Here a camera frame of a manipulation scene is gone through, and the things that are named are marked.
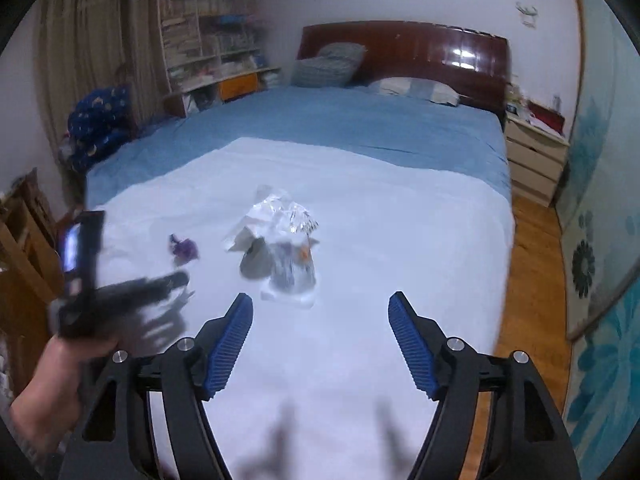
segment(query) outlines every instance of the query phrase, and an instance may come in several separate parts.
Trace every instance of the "orange drawer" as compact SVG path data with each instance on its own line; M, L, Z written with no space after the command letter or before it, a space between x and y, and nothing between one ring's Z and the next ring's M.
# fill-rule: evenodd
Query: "orange drawer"
M258 90L258 75L241 75L240 77L227 79L220 83L218 89L220 92L220 98L223 101L228 101L234 97L240 97L241 95L256 92Z

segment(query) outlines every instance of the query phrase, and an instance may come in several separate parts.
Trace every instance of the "hand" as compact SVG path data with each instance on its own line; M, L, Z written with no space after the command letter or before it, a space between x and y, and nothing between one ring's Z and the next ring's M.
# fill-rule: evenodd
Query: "hand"
M14 400L15 429L40 453L53 452L81 414L78 386L82 363L110 353L115 340L65 340L53 336L33 379Z

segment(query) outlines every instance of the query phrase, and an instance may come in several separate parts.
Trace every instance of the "white nightstand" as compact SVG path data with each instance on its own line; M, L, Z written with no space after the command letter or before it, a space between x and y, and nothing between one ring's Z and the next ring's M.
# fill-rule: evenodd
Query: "white nightstand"
M548 206L556 192L569 143L509 113L504 137L513 192Z

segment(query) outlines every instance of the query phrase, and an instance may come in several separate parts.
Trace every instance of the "white wall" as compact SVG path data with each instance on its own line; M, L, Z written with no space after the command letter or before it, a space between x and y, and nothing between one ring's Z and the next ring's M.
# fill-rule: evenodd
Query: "white wall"
M516 2L535 6L536 29L520 21ZM272 23L267 54L290 72L302 27L350 20L414 20L490 32L511 45L512 73L536 101L562 99L570 132L577 100L580 40L575 0L260 0Z
M0 192L5 192L16 177L37 167L40 189L47 196L55 218L60 218L67 211L62 178L36 97L37 5L25 15L0 56Z

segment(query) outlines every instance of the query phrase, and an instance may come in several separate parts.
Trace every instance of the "wooden floor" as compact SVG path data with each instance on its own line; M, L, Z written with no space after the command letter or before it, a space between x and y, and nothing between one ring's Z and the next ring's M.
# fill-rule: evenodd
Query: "wooden floor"
M558 218L554 209L521 197L513 199L513 215L516 234L495 354L508 356L516 349L526 351L562 409L571 354L564 336L565 281ZM462 480L476 478L488 418L488 395L481 395Z

